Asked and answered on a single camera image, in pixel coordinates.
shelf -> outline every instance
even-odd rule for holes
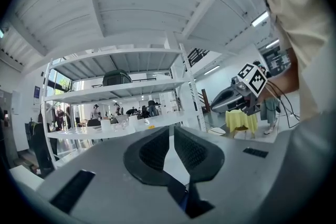
[[[126,83],[52,95],[46,97],[45,101],[57,101],[66,104],[101,102],[117,98],[129,98],[144,94],[169,92],[188,81],[189,79],[185,78],[178,80],[168,79]]]
[[[122,49],[95,52],[52,65],[50,68],[72,81],[101,78],[122,69],[128,74],[168,72],[182,52],[171,49]]]
[[[111,128],[111,130],[103,131],[100,126],[78,127],[65,131],[51,132],[48,133],[48,137],[72,140],[115,138],[147,130],[150,126],[164,127],[181,121],[186,121],[195,118],[197,115],[197,111],[177,111],[152,118],[137,120],[134,126],[128,126],[124,130],[115,131]]]

white ceiling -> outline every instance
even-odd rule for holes
[[[244,42],[233,42],[265,11],[262,0],[213,0],[185,36],[203,1],[208,0],[13,0],[1,24],[7,31],[0,48],[31,70],[89,49],[162,47],[165,31],[174,32],[188,50],[236,52],[251,42],[262,47],[269,41],[266,25]]]

black bag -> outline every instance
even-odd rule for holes
[[[41,106],[40,106],[40,113],[38,115],[37,122],[43,123],[43,117],[42,117],[42,113],[41,113]]]

black pants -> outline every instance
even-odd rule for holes
[[[71,128],[71,119],[68,116],[66,116],[66,118],[67,118],[68,129],[70,129]]]

person's arm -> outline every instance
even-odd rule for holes
[[[287,52],[290,60],[289,67],[281,74],[269,79],[269,81],[278,86],[283,93],[290,93],[299,89],[298,59],[292,48],[288,49]],[[273,88],[276,96],[282,95],[277,87],[273,86]],[[273,95],[265,87],[258,97],[258,102],[262,102],[271,97],[273,97]]]

